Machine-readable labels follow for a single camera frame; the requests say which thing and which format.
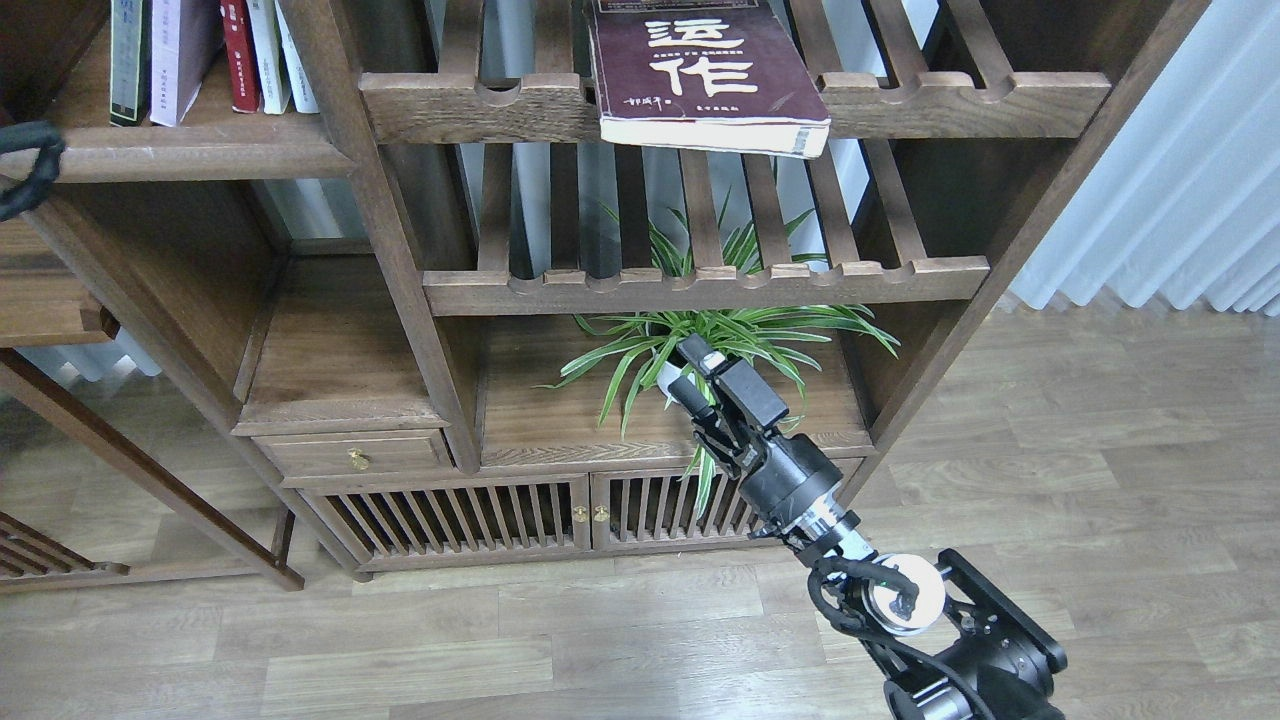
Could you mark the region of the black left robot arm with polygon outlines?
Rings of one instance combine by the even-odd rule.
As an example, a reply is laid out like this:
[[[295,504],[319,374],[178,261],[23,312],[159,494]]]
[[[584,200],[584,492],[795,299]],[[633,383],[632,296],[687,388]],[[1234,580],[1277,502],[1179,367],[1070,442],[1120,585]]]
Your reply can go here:
[[[35,150],[26,178],[3,191],[1,222],[9,222],[22,213],[44,204],[61,172],[61,155],[67,149],[58,127],[47,120],[31,120],[4,127],[1,131],[3,155]]]

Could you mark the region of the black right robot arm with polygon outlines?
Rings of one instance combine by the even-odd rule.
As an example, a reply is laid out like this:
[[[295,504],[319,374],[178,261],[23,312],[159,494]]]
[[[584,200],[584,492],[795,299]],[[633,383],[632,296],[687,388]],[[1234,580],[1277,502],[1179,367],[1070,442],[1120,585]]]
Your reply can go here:
[[[1061,644],[955,550],[933,561],[879,553],[835,492],[841,471],[804,434],[786,436],[788,407],[744,360],[699,334],[678,343],[708,384],[672,382],[695,436],[776,537],[808,569],[806,591],[833,629],[858,639],[884,675],[896,719],[1060,719],[1053,675]]]

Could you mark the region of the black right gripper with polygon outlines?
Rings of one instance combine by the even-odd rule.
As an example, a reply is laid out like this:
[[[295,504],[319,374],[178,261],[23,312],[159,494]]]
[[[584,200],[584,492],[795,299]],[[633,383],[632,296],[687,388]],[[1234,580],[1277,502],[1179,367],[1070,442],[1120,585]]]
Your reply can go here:
[[[749,537],[844,541],[846,512],[832,496],[842,474],[808,436],[778,430],[788,407],[759,372],[696,333],[678,342],[678,355],[694,375],[678,375],[668,395],[691,416],[716,461],[739,478],[740,496],[762,521]]]

